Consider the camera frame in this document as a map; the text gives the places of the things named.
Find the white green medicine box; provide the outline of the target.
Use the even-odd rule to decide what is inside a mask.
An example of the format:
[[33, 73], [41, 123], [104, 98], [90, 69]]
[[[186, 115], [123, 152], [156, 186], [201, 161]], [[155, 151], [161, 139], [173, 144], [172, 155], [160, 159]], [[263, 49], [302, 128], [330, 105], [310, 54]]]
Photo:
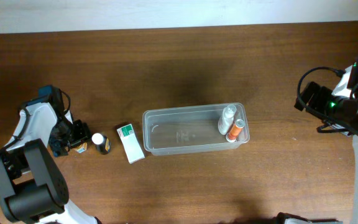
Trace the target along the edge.
[[117, 133], [122, 141], [127, 159], [130, 164], [144, 159], [144, 153], [136, 138], [134, 128], [131, 124], [127, 124], [119, 129]]

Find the dark syrup bottle white cap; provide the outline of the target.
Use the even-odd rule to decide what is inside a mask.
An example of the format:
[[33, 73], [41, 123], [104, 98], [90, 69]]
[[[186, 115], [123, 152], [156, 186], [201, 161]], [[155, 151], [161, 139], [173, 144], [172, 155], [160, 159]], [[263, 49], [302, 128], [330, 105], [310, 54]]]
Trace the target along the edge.
[[111, 149], [111, 142], [105, 135], [101, 133], [94, 133], [91, 137], [91, 140], [99, 153], [102, 155], [109, 154]]

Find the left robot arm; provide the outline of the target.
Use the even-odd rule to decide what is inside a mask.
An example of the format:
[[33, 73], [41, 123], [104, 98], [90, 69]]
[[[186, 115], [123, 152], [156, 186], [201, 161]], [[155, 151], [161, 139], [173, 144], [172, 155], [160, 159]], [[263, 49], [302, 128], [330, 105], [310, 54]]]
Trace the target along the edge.
[[9, 142], [0, 149], [0, 208], [12, 223], [99, 223], [69, 196], [54, 158], [91, 138], [87, 125], [72, 120], [67, 94], [42, 93], [24, 103]]

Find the orange tube white cap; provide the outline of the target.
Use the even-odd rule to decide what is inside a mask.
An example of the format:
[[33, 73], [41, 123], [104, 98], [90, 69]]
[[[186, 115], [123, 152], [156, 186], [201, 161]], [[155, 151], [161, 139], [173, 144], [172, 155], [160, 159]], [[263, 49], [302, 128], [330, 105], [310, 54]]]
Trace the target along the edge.
[[235, 120], [234, 124], [232, 125], [230, 131], [226, 134], [226, 140], [228, 142], [235, 142], [238, 135], [244, 129], [246, 123], [243, 119]]

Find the white squeeze bottle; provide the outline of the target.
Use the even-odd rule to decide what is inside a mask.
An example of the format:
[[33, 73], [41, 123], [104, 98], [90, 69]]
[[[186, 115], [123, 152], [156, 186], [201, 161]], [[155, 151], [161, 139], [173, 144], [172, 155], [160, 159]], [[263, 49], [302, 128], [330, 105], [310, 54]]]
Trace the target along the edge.
[[226, 135], [234, 122], [234, 115], [237, 108], [235, 105], [228, 105], [223, 109], [223, 112], [218, 121], [218, 130], [220, 134]]

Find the gold lid small jar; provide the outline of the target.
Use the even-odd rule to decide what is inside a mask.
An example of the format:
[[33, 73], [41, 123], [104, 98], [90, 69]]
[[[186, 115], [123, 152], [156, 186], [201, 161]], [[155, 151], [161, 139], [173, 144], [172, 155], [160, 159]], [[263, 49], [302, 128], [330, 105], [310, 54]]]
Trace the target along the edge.
[[83, 152], [85, 152], [87, 150], [87, 147], [88, 147], [88, 144], [86, 142], [84, 142], [83, 144], [81, 144], [81, 145], [79, 145], [77, 147], [74, 147], [73, 149], [77, 153], [81, 154], [81, 153], [83, 153]]

